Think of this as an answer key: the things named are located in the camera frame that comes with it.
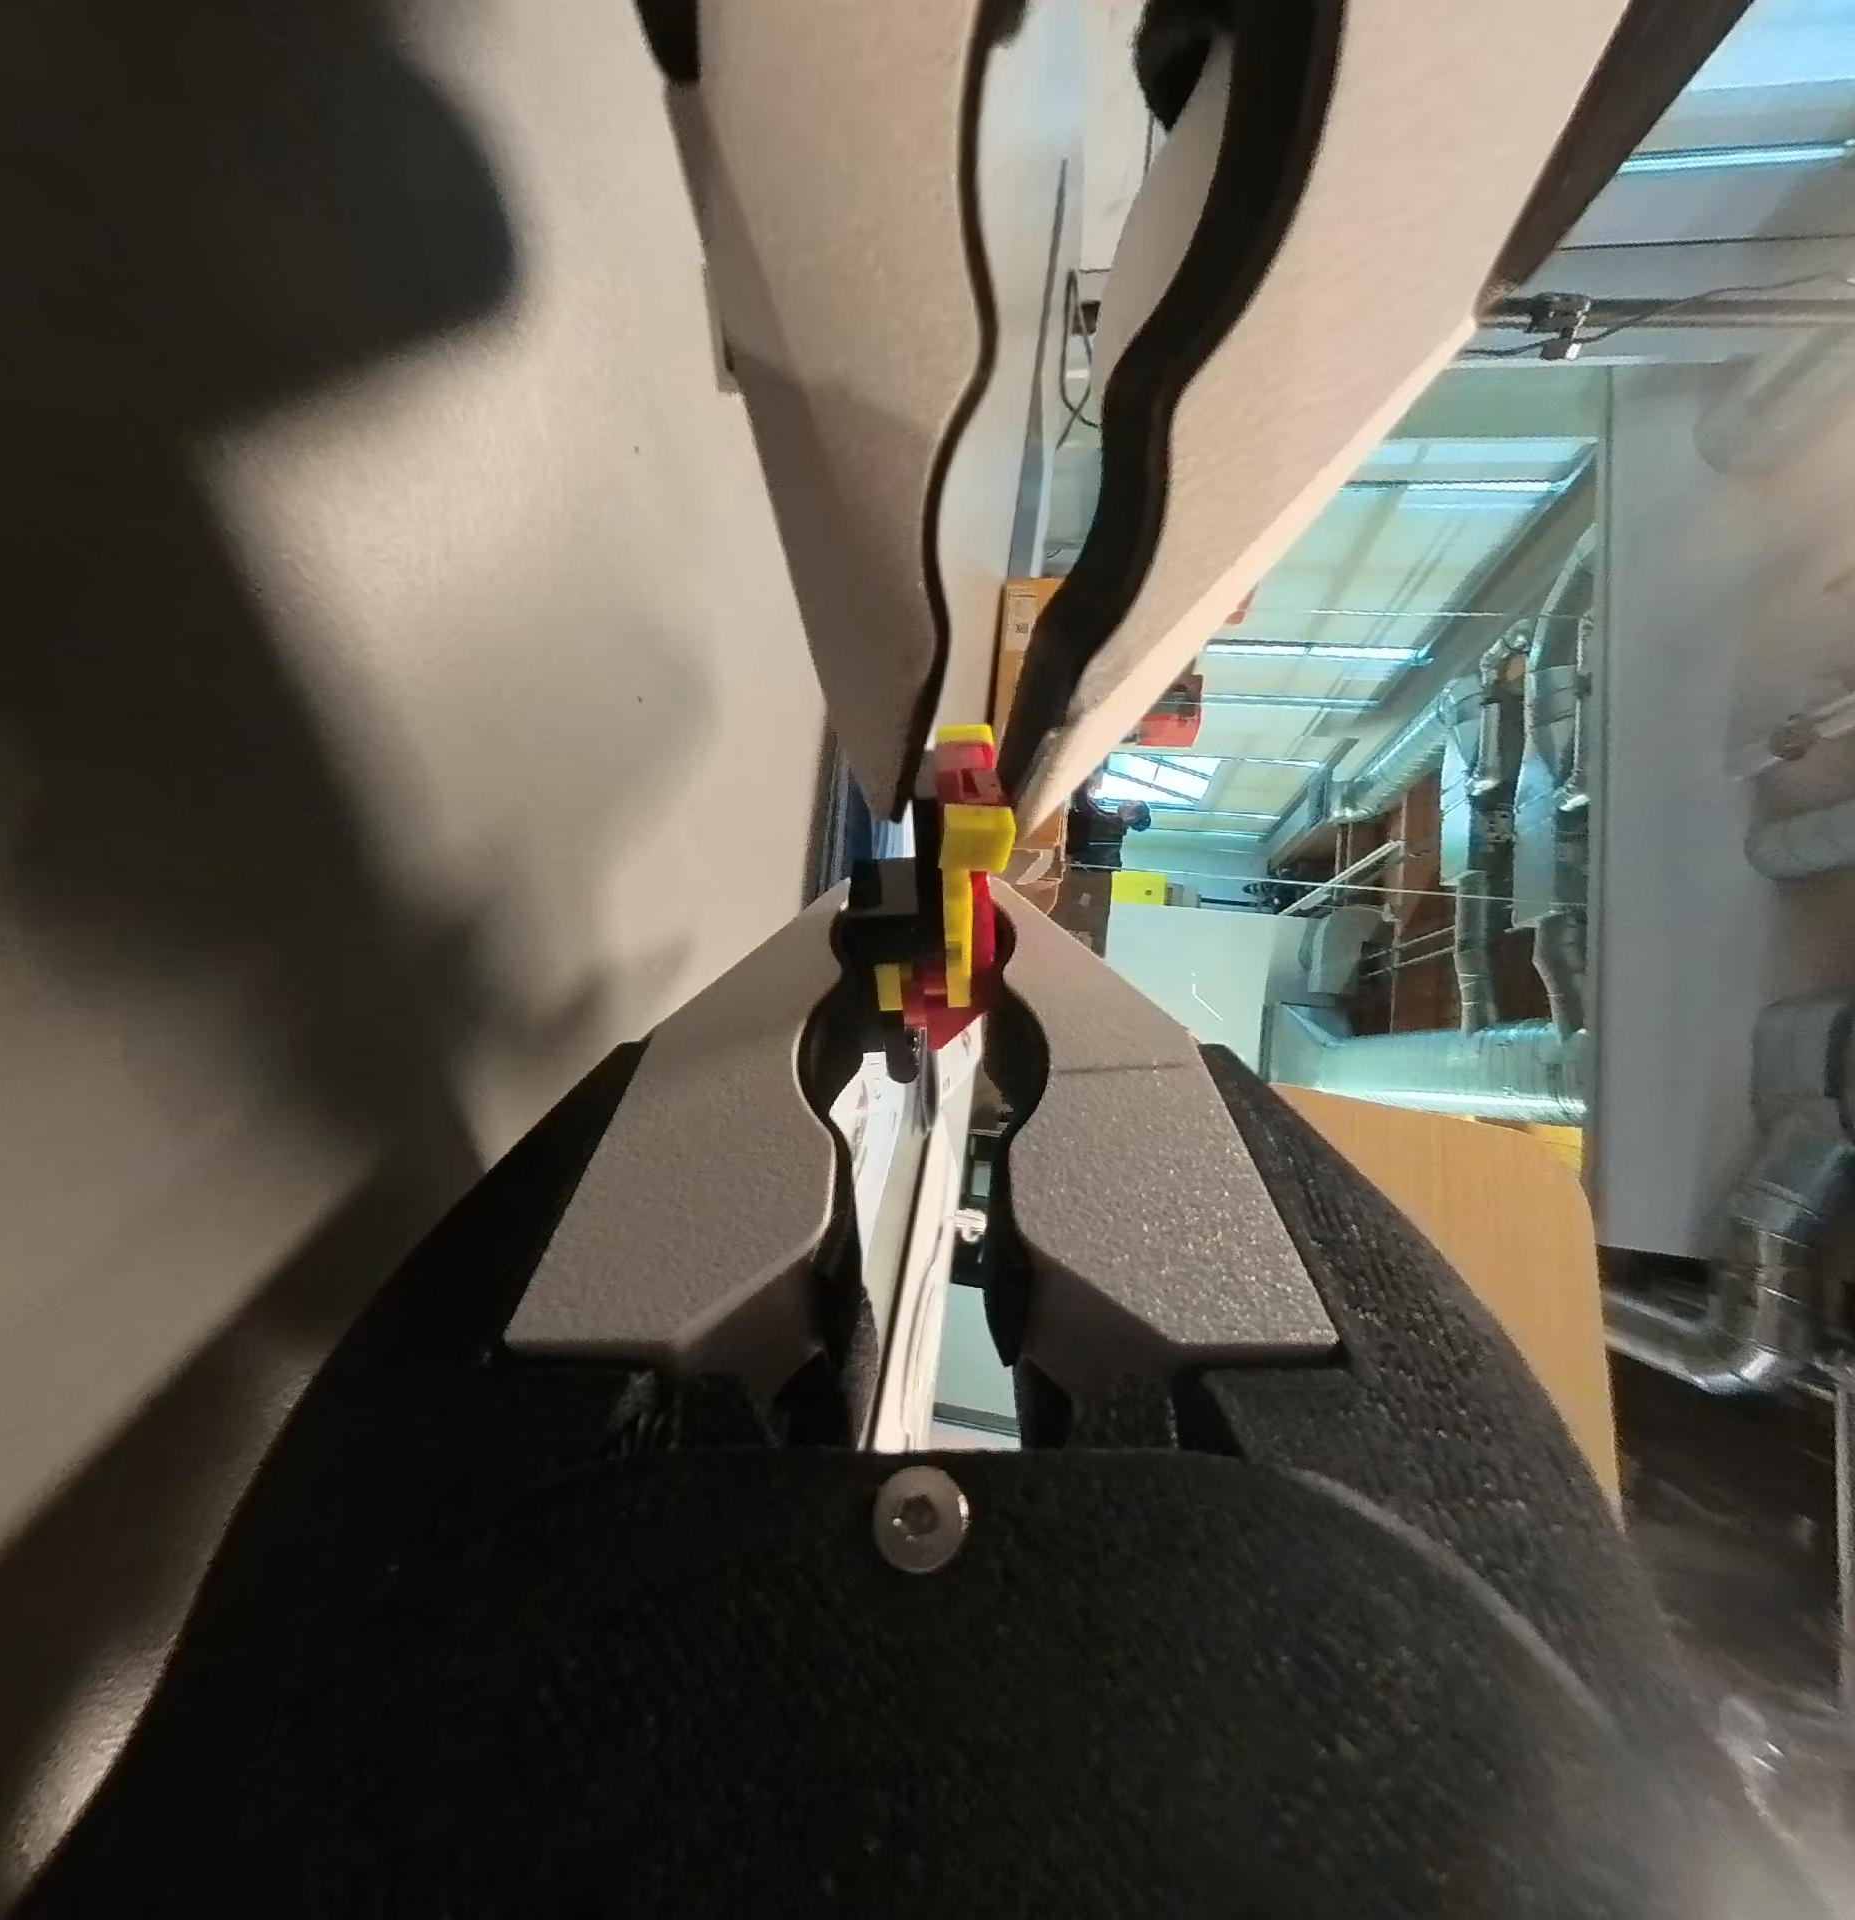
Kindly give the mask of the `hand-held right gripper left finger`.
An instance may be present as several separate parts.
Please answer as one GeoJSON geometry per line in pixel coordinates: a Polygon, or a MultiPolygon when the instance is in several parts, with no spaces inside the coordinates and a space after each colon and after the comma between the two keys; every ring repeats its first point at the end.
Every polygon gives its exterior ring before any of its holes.
{"type": "Polygon", "coordinates": [[[866,1292],[862,1072],[832,886],[649,1037],[506,1330],[511,1357],[659,1372],[844,1367],[866,1292]]]}

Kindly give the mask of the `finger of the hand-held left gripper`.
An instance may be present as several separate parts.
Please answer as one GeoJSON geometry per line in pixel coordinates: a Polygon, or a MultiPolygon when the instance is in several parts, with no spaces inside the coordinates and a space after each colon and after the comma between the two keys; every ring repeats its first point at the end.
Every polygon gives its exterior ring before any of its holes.
{"type": "Polygon", "coordinates": [[[995,356],[977,159],[1004,38],[1004,4],[665,4],[723,368],[825,718],[889,815],[942,692],[942,490],[995,356]]]}
{"type": "Polygon", "coordinates": [[[1102,472],[1006,722],[1056,813],[1579,220],[1746,4],[1147,4],[1102,472]]]}

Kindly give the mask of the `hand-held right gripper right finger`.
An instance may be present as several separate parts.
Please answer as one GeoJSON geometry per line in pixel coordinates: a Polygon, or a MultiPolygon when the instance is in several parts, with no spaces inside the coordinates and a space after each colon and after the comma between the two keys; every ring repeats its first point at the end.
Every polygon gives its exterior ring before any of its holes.
{"type": "Polygon", "coordinates": [[[1033,1370],[1313,1366],[1340,1339],[1200,1043],[999,899],[985,1066],[1006,1102],[988,1314],[1033,1370]]]}

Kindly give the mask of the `red yellow lego model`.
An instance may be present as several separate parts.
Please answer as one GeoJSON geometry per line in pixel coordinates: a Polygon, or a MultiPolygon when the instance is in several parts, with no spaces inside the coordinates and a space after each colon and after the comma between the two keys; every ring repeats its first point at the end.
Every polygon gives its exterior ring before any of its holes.
{"type": "Polygon", "coordinates": [[[915,853],[862,859],[832,933],[858,1045],[899,1084],[917,1083],[999,998],[992,886],[1019,825],[990,724],[939,728],[909,817],[915,853]]]}

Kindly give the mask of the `orange cardboard lego box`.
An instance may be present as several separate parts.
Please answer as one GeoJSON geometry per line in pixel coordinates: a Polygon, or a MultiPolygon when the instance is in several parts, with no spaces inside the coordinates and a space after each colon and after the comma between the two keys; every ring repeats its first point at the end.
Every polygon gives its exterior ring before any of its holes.
{"type": "Polygon", "coordinates": [[[1065,586],[1057,579],[1010,579],[1003,584],[999,604],[995,663],[988,718],[995,743],[1004,739],[1006,722],[1019,692],[1019,678],[1051,598],[1065,586]]]}

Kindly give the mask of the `open instruction booklet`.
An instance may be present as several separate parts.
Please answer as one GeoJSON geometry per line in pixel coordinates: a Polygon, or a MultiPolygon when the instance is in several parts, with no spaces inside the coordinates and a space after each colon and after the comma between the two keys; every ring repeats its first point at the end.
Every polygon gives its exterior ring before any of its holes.
{"type": "Polygon", "coordinates": [[[970,1030],[894,1081],[881,1045],[857,1049],[844,989],[824,996],[802,1037],[803,1092],[844,1148],[840,1216],[850,1221],[870,1332],[844,1378],[858,1407],[857,1443],[877,1453],[936,1446],[934,1390],[963,1173],[980,1065],[970,1030]]]}

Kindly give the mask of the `black stand pole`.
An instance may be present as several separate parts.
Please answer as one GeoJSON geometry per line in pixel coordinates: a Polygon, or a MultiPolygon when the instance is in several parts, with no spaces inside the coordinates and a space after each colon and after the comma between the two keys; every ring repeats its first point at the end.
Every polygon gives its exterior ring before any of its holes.
{"type": "Polygon", "coordinates": [[[1583,292],[1508,293],[1480,312],[1465,348],[1482,359],[1567,365],[1634,337],[1682,334],[1850,334],[1855,278],[1809,273],[1768,285],[1713,288],[1678,299],[1583,292]]]}

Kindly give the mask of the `large grid window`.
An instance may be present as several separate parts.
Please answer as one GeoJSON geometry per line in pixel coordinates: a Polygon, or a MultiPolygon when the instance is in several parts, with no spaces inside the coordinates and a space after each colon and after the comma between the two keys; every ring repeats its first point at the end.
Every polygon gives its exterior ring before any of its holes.
{"type": "Polygon", "coordinates": [[[1620,163],[1626,177],[1855,153],[1855,2],[1754,2],[1620,163]]]}

